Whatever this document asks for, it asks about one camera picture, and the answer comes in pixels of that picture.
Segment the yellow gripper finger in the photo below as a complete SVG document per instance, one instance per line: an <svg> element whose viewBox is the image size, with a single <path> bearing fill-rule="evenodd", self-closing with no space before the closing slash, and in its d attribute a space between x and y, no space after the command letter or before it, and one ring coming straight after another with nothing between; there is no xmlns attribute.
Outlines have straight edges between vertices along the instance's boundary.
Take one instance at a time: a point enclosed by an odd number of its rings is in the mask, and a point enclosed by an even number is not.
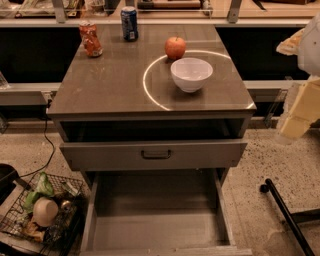
<svg viewBox="0 0 320 256"><path fill-rule="evenodd" d="M294 84L287 93L279 134L287 139L300 138L320 118L320 79Z"/></svg>

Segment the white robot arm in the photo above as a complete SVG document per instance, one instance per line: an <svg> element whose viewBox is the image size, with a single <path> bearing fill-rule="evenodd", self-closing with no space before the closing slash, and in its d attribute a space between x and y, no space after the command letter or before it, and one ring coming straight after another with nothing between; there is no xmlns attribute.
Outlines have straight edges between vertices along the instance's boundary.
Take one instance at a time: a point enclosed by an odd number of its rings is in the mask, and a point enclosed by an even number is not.
<svg viewBox="0 0 320 256"><path fill-rule="evenodd" d="M320 119L320 14L307 26L281 42L276 51L296 55L298 68L309 74L301 85L294 84L287 93L284 112L277 124L277 138L290 144L300 138Z"/></svg>

